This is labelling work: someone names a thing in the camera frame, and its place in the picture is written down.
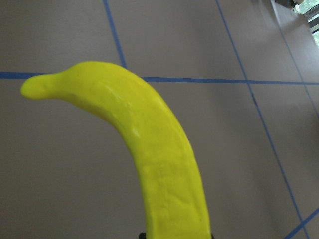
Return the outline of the yellow banana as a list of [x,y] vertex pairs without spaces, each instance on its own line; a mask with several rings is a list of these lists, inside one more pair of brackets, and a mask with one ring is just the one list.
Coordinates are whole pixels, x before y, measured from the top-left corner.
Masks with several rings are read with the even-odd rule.
[[189,140],[160,94],[114,63],[88,61],[27,79],[21,94],[61,99],[109,122],[138,173],[148,239],[209,239],[209,213]]

